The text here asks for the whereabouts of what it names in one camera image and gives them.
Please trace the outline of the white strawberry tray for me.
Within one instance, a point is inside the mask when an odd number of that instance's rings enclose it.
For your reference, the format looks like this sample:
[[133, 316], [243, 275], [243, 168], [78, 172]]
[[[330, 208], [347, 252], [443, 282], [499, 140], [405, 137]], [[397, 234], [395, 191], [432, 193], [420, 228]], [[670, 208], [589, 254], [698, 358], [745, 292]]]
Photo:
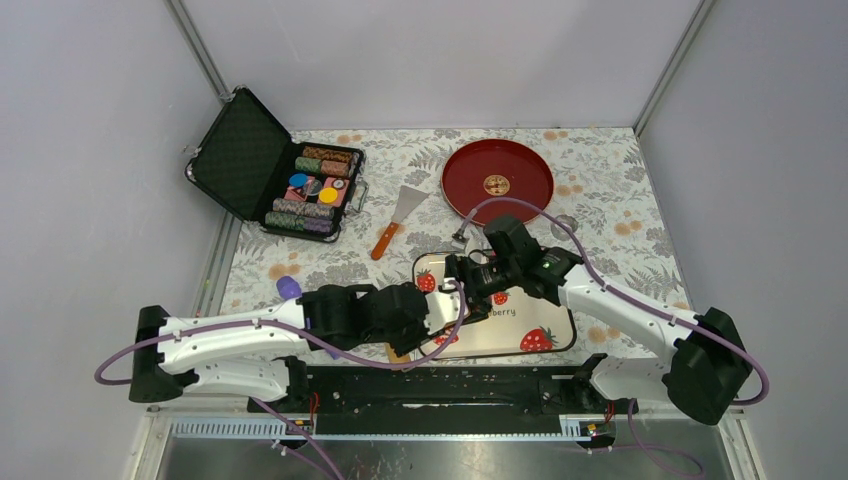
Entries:
[[489, 316], [465, 323], [440, 360], [544, 354], [570, 349], [576, 341], [573, 316], [512, 287], [489, 296]]

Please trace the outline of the wooden dough roller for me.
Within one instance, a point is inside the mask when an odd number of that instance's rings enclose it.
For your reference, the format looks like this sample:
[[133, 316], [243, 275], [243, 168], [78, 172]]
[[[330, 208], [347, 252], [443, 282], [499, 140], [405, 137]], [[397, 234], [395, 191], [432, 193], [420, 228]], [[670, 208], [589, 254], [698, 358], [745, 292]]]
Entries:
[[385, 344], [385, 354], [388, 362], [392, 364], [408, 363], [412, 360], [409, 354], [397, 355], [394, 349], [388, 343]]

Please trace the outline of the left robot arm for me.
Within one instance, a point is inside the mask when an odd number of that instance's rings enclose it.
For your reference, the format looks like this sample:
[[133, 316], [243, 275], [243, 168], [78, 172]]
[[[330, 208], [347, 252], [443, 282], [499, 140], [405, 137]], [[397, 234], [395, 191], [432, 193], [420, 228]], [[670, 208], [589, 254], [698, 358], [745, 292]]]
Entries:
[[276, 306], [187, 319], [144, 308], [129, 399], [153, 404], [185, 393], [238, 395], [296, 411], [309, 401], [301, 356], [387, 343], [404, 355], [468, 316], [462, 286], [424, 293], [407, 282], [325, 285]]

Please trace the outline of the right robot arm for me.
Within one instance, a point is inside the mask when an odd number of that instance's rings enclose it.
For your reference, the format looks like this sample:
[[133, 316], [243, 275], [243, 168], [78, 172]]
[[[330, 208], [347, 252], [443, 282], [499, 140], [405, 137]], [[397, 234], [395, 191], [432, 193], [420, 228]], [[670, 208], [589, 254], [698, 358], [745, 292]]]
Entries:
[[705, 425], [716, 425], [752, 373], [762, 371], [747, 353], [732, 317], [675, 308], [604, 279], [581, 252], [543, 247], [518, 219], [505, 215], [484, 229], [493, 255], [478, 262], [446, 258], [445, 276], [461, 283], [466, 302], [483, 307], [490, 296], [520, 288], [572, 313], [587, 314], [646, 347], [656, 357], [597, 355], [573, 386], [575, 402], [597, 412], [612, 399], [656, 399]]

